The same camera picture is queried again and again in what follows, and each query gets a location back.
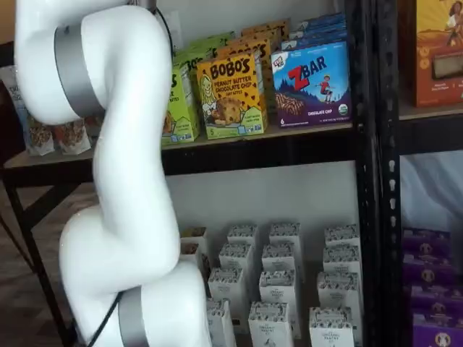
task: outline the purple box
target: purple box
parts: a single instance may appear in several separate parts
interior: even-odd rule
[[[412,286],[411,308],[463,316],[463,286]]]
[[[405,252],[450,257],[450,233],[418,228],[404,228],[402,248]]]
[[[448,258],[423,254],[404,254],[404,285],[455,285],[457,275]]]
[[[463,346],[463,318],[413,314],[413,347]]]

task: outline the white wall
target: white wall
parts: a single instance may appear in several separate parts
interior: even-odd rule
[[[158,0],[164,13],[179,11],[182,39],[235,31],[291,17],[293,22],[333,11],[332,0]]]
[[[217,245],[227,226],[301,223],[307,261],[321,261],[323,229],[358,223],[353,162],[170,176],[180,228],[206,226]]]

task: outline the boy illustration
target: boy illustration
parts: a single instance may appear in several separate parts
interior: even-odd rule
[[[325,102],[330,103],[331,102],[331,96],[333,95],[333,91],[331,89],[334,89],[334,87],[330,86],[330,75],[326,74],[323,77],[323,82],[320,82],[318,85],[321,87],[320,89],[320,94],[325,96]]]

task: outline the robotic arm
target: robotic arm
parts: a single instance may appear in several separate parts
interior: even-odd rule
[[[125,292],[95,346],[209,346],[203,280],[178,262],[161,164],[169,43],[149,11],[125,3],[17,0],[17,79],[31,114],[55,125],[106,110],[93,161],[100,205],[66,224],[62,280],[87,343]]]

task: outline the wooden floor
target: wooden floor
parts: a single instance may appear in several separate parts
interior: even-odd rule
[[[21,189],[24,205],[35,201],[47,188]],[[58,244],[63,225],[84,207],[94,205],[96,195],[92,184],[84,184],[33,229],[33,234],[59,300],[65,319],[71,315],[61,285],[58,267]],[[9,200],[0,182],[0,213],[25,245],[14,218]],[[0,226],[0,346],[35,347],[62,346],[51,319],[38,279],[30,272],[9,237]]]

